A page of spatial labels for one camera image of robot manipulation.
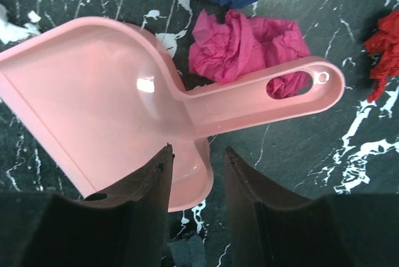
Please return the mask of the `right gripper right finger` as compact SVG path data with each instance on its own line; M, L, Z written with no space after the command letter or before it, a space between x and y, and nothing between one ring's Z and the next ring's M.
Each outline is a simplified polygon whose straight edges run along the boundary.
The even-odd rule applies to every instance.
M397 266L398 195L302 197L224 152L234 266Z

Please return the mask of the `pink plastic dustpan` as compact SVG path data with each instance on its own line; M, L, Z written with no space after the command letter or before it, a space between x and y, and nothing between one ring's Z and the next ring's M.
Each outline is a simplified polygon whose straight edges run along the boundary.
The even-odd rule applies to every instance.
M306 57L186 90L160 40L103 17L74 19L1 52L2 100L81 195L170 144L170 211L209 195L210 136L325 111L344 89L338 67Z

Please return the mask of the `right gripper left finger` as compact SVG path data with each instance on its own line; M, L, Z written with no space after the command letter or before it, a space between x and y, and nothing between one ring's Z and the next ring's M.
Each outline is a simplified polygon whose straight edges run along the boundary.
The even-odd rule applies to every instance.
M2 266L160 266L174 162L144 166L84 200L1 194Z

